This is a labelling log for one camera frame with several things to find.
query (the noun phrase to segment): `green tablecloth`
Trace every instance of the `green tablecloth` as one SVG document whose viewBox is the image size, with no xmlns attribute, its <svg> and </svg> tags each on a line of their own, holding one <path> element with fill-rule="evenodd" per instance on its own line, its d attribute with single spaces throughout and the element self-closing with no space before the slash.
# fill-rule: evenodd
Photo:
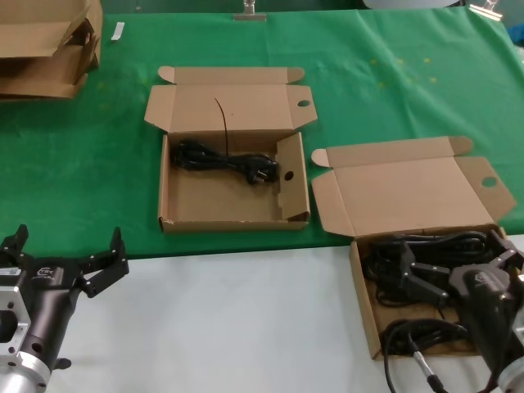
<svg viewBox="0 0 524 393">
<path fill-rule="evenodd" d="M 122 38 L 111 43 L 116 21 Z M 143 120 L 160 66 L 300 66 L 318 121 L 305 154 L 349 143 L 467 135 L 520 201 L 502 224 L 524 233 L 524 73 L 502 25 L 467 9 L 107 16 L 102 66 L 69 102 L 0 105 L 0 237 L 29 227 L 26 250 L 80 255 L 114 226 L 129 254 L 335 246 L 311 199 L 296 233 L 164 235 L 156 219 L 161 133 Z M 308 164 L 309 178 L 321 171 Z"/>
</svg>

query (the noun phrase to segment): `white tag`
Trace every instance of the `white tag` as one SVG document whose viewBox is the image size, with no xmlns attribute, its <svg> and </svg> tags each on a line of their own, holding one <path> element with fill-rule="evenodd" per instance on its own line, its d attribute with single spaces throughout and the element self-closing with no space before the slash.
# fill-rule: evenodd
<svg viewBox="0 0 524 393">
<path fill-rule="evenodd" d="M 118 22 L 116 24 L 113 37 L 111 37 L 111 41 L 118 41 L 120 39 L 120 36 L 122 35 L 122 31 L 124 31 L 124 22 Z"/>
<path fill-rule="evenodd" d="M 17 276 L 21 272 L 18 268 L 3 268 L 0 269 L 0 276 Z"/>
</svg>

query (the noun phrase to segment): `cardboard box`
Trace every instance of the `cardboard box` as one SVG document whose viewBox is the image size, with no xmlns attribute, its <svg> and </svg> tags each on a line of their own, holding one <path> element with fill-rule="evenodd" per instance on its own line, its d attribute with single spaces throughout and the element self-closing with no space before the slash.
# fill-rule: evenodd
<svg viewBox="0 0 524 393">
<path fill-rule="evenodd" d="M 165 232 L 301 229 L 309 196 L 300 126 L 317 119 L 311 90 L 288 85 L 297 68 L 173 68 L 153 86 L 145 119 L 166 132 L 160 162 L 158 219 Z M 230 154 L 261 152 L 280 164 L 276 183 L 251 186 L 229 170 L 192 172 L 169 163 L 169 149 L 195 138 Z"/>
<path fill-rule="evenodd" d="M 100 0 L 0 0 L 0 100 L 72 98 L 100 61 Z"/>
<path fill-rule="evenodd" d="M 364 279 L 368 244 L 392 233 L 446 234 L 504 231 L 496 222 L 516 202 L 484 157 L 464 157 L 465 137 L 426 138 L 318 149 L 315 164 L 332 168 L 312 181 L 323 228 L 354 237 L 350 263 L 370 355 L 381 354 L 379 334 L 397 319 L 439 318 L 430 305 L 387 308 Z M 457 320 L 452 309 L 448 320 Z M 446 345 L 433 354 L 471 354 L 471 346 Z"/>
</svg>

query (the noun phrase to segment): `black power cord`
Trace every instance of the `black power cord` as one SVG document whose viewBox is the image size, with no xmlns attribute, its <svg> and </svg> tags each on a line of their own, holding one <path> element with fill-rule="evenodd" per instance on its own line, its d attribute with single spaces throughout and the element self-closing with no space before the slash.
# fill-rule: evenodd
<svg viewBox="0 0 524 393">
<path fill-rule="evenodd" d="M 367 280 L 377 284 L 375 297 L 385 307 L 404 307 L 418 303 L 400 288 L 400 254 L 406 243 L 419 263 L 454 269 L 465 264 L 489 263 L 494 252 L 484 233 L 468 231 L 444 236 L 394 235 L 370 245 L 363 259 Z M 424 280 L 446 290 L 447 282 L 439 282 L 431 275 Z"/>
<path fill-rule="evenodd" d="M 184 139 L 170 151 L 171 165 L 186 170 L 231 169 L 243 174 L 249 184 L 273 183 L 278 180 L 278 163 L 265 154 L 229 155 L 228 127 L 224 119 L 226 152 L 221 154 L 195 139 Z"/>
<path fill-rule="evenodd" d="M 396 393 L 396 390 L 390 375 L 390 355 L 413 356 L 431 389 L 435 393 L 448 393 L 438 376 L 427 365 L 421 352 L 436 344 L 464 339 L 469 339 L 466 328 L 440 319 L 400 320 L 390 324 L 382 334 L 382 353 L 386 382 L 391 393 Z"/>
</svg>

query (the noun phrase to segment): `white table surface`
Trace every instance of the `white table surface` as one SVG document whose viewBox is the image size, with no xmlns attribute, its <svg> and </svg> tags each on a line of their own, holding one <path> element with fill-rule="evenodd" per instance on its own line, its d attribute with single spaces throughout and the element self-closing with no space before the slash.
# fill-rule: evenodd
<svg viewBox="0 0 524 393">
<path fill-rule="evenodd" d="M 512 237 L 524 248 L 524 235 Z M 130 262 L 131 273 L 82 295 L 49 393 L 388 392 L 370 359 L 348 247 Z M 396 359 L 398 393 L 431 392 Z M 430 358 L 450 393 L 476 392 L 481 358 Z"/>
</svg>

